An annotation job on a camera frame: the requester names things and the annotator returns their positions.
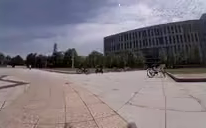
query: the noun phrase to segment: modern building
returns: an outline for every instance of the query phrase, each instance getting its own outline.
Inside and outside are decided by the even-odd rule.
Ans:
[[[104,53],[119,54],[131,50],[143,54],[147,62],[157,61],[160,51],[168,56],[187,54],[192,48],[206,63],[206,14],[199,20],[188,20],[138,28],[104,38]]]

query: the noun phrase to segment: stone pavement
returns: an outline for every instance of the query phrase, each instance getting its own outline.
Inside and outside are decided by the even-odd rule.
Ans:
[[[0,109],[0,128],[125,128],[127,122],[86,89],[61,75],[38,70],[0,69],[29,82],[19,97]]]
[[[67,75],[138,128],[206,128],[206,83],[147,78],[145,71]]]
[[[126,121],[138,128],[206,128],[204,82],[150,79],[145,71],[67,75],[2,68],[1,75],[29,87],[0,110],[0,128],[123,128]]]
[[[10,76],[0,76],[0,111],[24,93],[27,87],[26,82],[18,81]]]

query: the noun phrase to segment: road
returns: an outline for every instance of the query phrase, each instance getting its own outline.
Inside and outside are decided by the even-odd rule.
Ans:
[[[59,103],[62,103],[66,83],[93,93],[123,119],[135,122],[138,128],[206,128],[206,83],[176,83],[159,76],[147,78],[145,71],[68,75],[0,68],[0,74],[28,82],[27,91],[32,99],[55,102],[52,105],[57,104],[53,106],[56,108],[63,106]]]

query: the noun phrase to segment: grass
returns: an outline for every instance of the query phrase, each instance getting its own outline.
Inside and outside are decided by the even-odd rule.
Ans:
[[[206,68],[180,68],[180,69],[167,69],[166,71],[173,74],[201,74],[201,73],[206,73]]]

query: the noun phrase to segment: bicycle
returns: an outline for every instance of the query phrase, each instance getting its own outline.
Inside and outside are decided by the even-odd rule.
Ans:
[[[158,67],[154,66],[152,68],[147,68],[147,76],[149,78],[153,78],[155,75],[162,74],[164,77],[166,77],[164,68],[165,68],[164,64],[161,64]]]
[[[86,68],[78,68],[76,72],[77,74],[89,74],[89,70]]]

